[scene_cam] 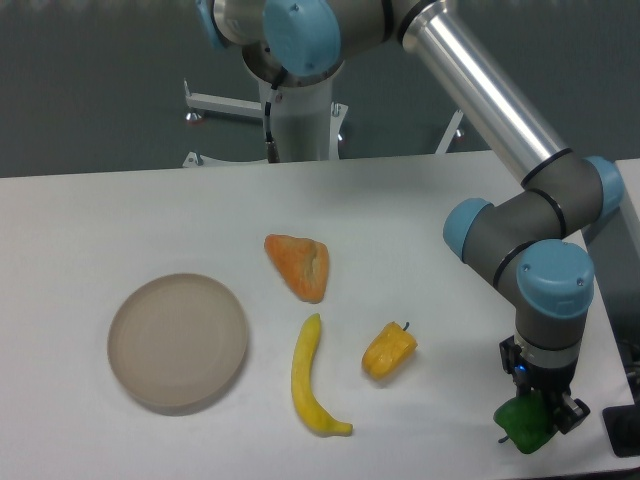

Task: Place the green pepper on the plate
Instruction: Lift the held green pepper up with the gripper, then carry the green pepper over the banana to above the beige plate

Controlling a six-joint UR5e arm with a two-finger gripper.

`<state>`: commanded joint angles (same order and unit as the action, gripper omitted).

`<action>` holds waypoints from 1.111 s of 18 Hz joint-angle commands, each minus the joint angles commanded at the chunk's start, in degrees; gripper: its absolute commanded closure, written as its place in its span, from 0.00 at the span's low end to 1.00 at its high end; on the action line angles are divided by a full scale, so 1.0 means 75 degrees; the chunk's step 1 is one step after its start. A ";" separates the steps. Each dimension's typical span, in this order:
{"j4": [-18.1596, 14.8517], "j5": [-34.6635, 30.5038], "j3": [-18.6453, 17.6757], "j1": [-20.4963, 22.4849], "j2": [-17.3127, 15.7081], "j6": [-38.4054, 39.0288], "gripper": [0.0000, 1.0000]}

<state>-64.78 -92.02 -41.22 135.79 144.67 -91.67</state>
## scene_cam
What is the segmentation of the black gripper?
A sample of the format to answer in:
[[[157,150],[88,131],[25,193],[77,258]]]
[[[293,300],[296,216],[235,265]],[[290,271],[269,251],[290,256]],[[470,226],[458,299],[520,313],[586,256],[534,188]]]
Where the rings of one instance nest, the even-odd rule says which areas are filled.
[[[517,395],[537,390],[548,396],[553,426],[568,434],[590,415],[590,408],[571,396],[575,355],[570,349],[541,350],[517,336],[499,344],[502,368],[512,377]]]

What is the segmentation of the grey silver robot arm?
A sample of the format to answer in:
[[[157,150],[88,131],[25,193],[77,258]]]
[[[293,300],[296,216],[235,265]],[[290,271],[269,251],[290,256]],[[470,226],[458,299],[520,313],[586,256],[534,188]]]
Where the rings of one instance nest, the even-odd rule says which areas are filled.
[[[615,165],[578,157],[543,121],[447,1],[199,1],[210,44],[237,45],[261,84],[260,119],[271,163],[334,152],[327,87],[343,62],[388,40],[421,59],[520,183],[511,200],[459,204],[443,237],[516,310],[500,345],[519,396],[538,394],[552,431],[589,413],[572,397],[594,295],[588,254],[567,237],[608,216],[624,193]]]

